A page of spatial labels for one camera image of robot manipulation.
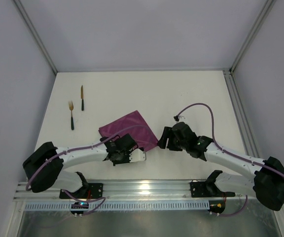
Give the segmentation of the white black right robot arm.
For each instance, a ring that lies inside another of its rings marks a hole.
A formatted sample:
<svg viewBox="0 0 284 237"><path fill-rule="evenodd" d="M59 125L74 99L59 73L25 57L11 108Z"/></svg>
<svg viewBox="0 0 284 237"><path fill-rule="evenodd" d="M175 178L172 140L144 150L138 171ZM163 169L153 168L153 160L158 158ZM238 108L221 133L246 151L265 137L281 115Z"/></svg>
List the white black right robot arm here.
<svg viewBox="0 0 284 237"><path fill-rule="evenodd" d="M215 163L235 172L213 171L196 188L200 196L243 194L256 198L266 208L279 211L284 205L284 167L269 157L267 160L229 151L213 138L198 136L188 124L178 122L173 127L164 127L158 147L170 151L186 151L191 157Z"/></svg>

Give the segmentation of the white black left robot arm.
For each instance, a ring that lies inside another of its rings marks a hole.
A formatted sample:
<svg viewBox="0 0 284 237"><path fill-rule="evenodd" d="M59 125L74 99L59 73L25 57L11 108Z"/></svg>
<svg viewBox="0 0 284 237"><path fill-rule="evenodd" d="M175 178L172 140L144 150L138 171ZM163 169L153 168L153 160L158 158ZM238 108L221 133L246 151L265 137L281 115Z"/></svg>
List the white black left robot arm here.
<svg viewBox="0 0 284 237"><path fill-rule="evenodd" d="M90 184L81 172L70 172L68 168L89 162L111 161L118 165L145 159L144 148L130 134L102 137L86 147L60 148L46 142L23 162L26 190L41 193L54 188L60 190L61 199L85 199Z"/></svg>

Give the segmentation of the purple cloth napkin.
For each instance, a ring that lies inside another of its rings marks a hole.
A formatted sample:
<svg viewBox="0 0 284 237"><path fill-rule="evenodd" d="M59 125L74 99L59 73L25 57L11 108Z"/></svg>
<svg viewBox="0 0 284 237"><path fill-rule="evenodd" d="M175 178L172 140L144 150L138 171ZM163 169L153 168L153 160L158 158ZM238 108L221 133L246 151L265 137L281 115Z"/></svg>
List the purple cloth napkin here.
<svg viewBox="0 0 284 237"><path fill-rule="evenodd" d="M155 148L158 143L155 134L137 110L100 127L98 132L102 137L110 137L113 134L122 137L130 134L146 152Z"/></svg>

